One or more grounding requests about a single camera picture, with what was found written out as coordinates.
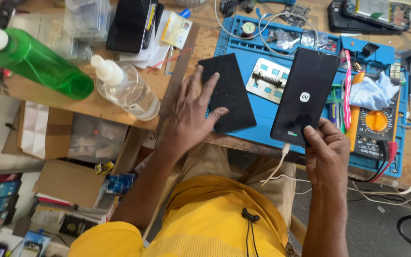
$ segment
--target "white dropper bottle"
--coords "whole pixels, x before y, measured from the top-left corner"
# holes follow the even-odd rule
[[[133,114],[137,119],[148,121],[159,112],[159,100],[131,64],[104,60],[100,55],[91,57],[96,69],[96,88],[101,96]]]

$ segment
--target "orange dial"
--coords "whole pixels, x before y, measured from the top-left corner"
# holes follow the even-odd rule
[[[366,116],[366,124],[373,131],[382,131],[388,125],[388,118],[381,111],[370,111]]]

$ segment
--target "man's left hand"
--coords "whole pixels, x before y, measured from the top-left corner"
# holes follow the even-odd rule
[[[206,117],[207,106],[219,73],[214,73],[204,87],[201,76],[204,67],[198,65],[195,73],[182,82],[177,102],[169,116],[169,124],[160,148],[168,150],[174,158],[180,158],[189,149],[200,143],[213,130],[215,123],[229,110],[218,107]]]

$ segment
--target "khaki pants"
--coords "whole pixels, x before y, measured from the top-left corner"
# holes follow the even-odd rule
[[[182,168],[183,177],[181,181],[200,175],[219,175],[236,179],[236,176],[233,176],[233,174],[248,174],[236,180],[266,196],[277,207],[285,220],[286,226],[289,228],[296,189],[295,181],[286,177],[280,177],[268,181],[263,187],[260,183],[260,180],[266,179],[271,174],[273,168],[278,163],[279,160],[261,156],[252,165],[253,168],[243,171],[237,167],[229,166],[226,147],[202,142],[188,152]],[[285,174],[294,178],[295,172],[296,165],[294,163],[284,162],[274,177]]]

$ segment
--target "yellow shirt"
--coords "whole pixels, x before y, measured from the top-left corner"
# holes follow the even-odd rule
[[[259,192],[221,176],[197,176],[172,192],[163,228],[148,248],[139,230],[126,222],[110,222],[86,231],[72,244],[70,257],[247,256],[247,208],[260,219],[253,224],[259,256],[286,256],[285,222]],[[248,251],[256,256],[250,228]]]

